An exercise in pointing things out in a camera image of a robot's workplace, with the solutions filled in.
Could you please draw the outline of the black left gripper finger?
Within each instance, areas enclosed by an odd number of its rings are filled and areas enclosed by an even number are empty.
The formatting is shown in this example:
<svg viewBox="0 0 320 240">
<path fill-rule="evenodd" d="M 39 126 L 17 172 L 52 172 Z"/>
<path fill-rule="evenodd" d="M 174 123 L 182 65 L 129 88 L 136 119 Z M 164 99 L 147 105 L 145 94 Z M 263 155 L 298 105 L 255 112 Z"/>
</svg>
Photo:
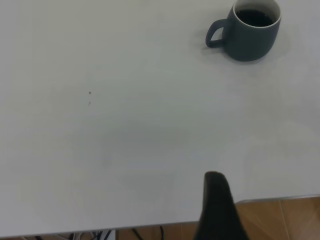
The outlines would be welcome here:
<svg viewBox="0 0 320 240">
<path fill-rule="evenodd" d="M 247 240 L 226 177 L 216 171 L 204 175 L 203 202 L 195 240 Z"/>
</svg>

